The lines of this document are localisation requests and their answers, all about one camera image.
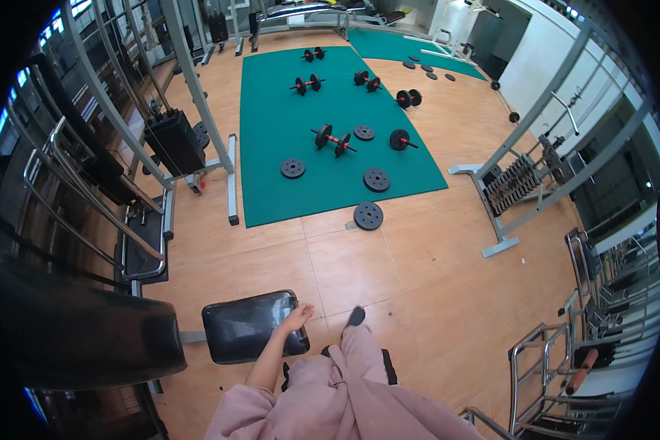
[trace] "black cushion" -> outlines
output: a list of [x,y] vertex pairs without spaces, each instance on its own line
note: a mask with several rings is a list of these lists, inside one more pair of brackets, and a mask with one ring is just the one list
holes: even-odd
[[[256,360],[274,330],[298,306],[291,290],[280,290],[251,298],[206,305],[202,323],[210,357],[217,364],[228,365]],[[310,349],[305,328],[286,339],[284,356],[304,354]]]

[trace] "black padded seat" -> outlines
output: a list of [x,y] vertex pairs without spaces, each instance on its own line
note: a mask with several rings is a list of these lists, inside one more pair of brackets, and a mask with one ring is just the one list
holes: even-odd
[[[279,290],[251,298],[206,305],[202,323],[210,357],[216,364],[252,362],[264,350],[272,330],[298,306],[292,290]],[[304,354],[310,349],[305,328],[286,339],[284,356]]]

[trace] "chrome handle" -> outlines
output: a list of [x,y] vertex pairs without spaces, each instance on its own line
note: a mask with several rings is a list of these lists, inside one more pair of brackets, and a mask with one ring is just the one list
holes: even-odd
[[572,111],[569,109],[567,103],[561,100],[560,97],[556,95],[554,92],[550,92],[550,94],[552,94],[553,97],[557,100],[557,102],[561,103],[564,109],[567,111],[567,115],[569,116],[569,121],[572,123],[572,128],[574,128],[574,135],[579,136],[579,128],[577,128],[577,122],[574,122],[574,116],[572,115]]

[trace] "metal rail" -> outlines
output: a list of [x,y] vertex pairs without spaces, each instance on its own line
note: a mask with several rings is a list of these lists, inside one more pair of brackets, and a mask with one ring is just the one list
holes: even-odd
[[90,201],[91,203],[95,204],[96,207],[98,207],[98,210],[100,211],[101,214],[103,214],[105,218],[107,218],[117,229],[122,231],[122,233],[124,233],[134,242],[139,244],[145,252],[147,252],[155,259],[162,261],[164,259],[164,256],[159,251],[156,251],[149,243],[144,241],[142,237],[140,237],[139,235],[137,235],[137,233],[131,230],[129,226],[124,224],[123,221],[120,220],[117,216],[115,216],[114,213],[105,205],[105,203],[101,199],[97,198],[96,195],[93,194],[90,188],[88,188],[86,182],[81,179],[81,177],[78,175],[78,172],[74,169],[73,165],[70,162],[70,159],[67,158],[61,152],[58,143],[61,137],[61,131],[63,130],[65,123],[66,123],[66,118],[61,117],[58,124],[54,128],[54,132],[51,136],[51,143],[49,144],[49,149],[51,153],[54,155],[57,161],[59,161],[60,165],[63,167],[66,173],[69,174],[69,177],[78,187],[80,192],[86,197],[88,201]]

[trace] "foot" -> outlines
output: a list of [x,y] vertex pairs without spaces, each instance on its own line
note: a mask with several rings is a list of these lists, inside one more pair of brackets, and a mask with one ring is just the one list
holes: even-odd
[[364,309],[361,308],[360,306],[355,307],[355,309],[352,311],[352,315],[350,315],[350,319],[347,320],[347,327],[348,325],[354,325],[357,326],[364,321]]

